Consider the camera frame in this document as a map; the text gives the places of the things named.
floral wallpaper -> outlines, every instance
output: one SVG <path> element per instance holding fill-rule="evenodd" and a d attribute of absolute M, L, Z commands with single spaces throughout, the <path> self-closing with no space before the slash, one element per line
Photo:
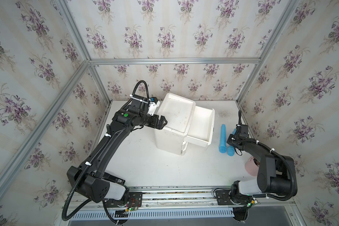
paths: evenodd
<path fill-rule="evenodd" d="M 82 61 L 54 0 L 0 1 L 0 173 Z M 54 223 L 104 109 L 86 73 L 0 201 L 0 225 Z"/>
<path fill-rule="evenodd" d="M 258 57 L 287 3 L 288 0 L 68 1 L 93 59 Z M 312 7 L 308 8 L 299 14 L 301 19 L 311 13 Z M 45 44 L 44 38 L 49 37 L 43 35 L 38 40 Z"/>
<path fill-rule="evenodd" d="M 109 98 L 127 100 L 139 80 L 148 84 L 149 94 L 163 99 L 174 93 L 193 100 L 235 100 L 253 65 L 170 64 L 100 65 L 97 70 Z M 145 88 L 137 89 L 145 95 Z"/>
<path fill-rule="evenodd" d="M 240 105 L 259 140 L 294 158 L 307 225 L 339 226 L 339 1 L 300 1 Z"/>
<path fill-rule="evenodd" d="M 104 111 L 104 101 L 85 73 L 0 201 L 1 225 L 55 224 L 71 188 L 66 172 L 89 155 Z"/>

white storage box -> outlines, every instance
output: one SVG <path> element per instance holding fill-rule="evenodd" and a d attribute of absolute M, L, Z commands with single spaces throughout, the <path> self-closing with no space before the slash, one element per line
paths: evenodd
<path fill-rule="evenodd" d="M 168 121 L 162 130 L 155 130 L 158 149 L 184 155 L 188 143 L 206 148 L 211 144 L 214 109 L 196 106 L 194 101 L 168 93 L 157 114 Z"/>
<path fill-rule="evenodd" d="M 195 106 L 194 101 L 167 93 L 157 112 L 158 115 L 166 117 L 168 122 L 163 129 L 154 131 L 158 149 L 181 155 L 185 148 L 182 144 L 190 129 Z"/>
<path fill-rule="evenodd" d="M 214 109 L 195 106 L 190 130 L 184 141 L 207 148 L 212 141 L 214 123 Z"/>

pink mug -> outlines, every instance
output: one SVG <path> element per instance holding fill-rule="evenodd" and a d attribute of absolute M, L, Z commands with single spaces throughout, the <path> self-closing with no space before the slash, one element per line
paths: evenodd
<path fill-rule="evenodd" d="M 254 163 L 254 157 L 251 158 L 245 163 L 245 170 L 251 176 L 257 176 L 259 167 Z"/>

metal vent grille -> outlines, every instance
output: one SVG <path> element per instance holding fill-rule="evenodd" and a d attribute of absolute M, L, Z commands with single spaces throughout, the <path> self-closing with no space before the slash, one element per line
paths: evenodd
<path fill-rule="evenodd" d="M 127 218 L 114 217 L 114 210 L 109 213 L 114 219 L 178 219 L 204 217 L 233 217 L 232 208 L 190 208 L 190 209 L 140 209 L 130 212 Z M 108 219 L 104 210 L 83 210 L 72 217 L 72 221 Z"/>

white table surface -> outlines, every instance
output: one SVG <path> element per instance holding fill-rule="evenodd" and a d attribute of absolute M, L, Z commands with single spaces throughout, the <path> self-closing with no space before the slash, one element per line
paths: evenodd
<path fill-rule="evenodd" d="M 113 101 L 105 124 L 126 101 Z M 226 139 L 238 123 L 235 101 L 196 101 L 196 105 L 215 109 L 215 125 L 212 143 L 204 150 L 188 144 L 184 156 L 156 148 L 154 129 L 144 127 L 133 131 L 118 147 L 106 172 L 126 180 L 128 187 L 157 186 L 230 186 L 236 180 L 248 180 L 244 166 L 251 157 L 243 151 L 228 156 L 219 152 L 221 125 L 226 125 Z M 107 131 L 106 126 L 101 138 Z"/>

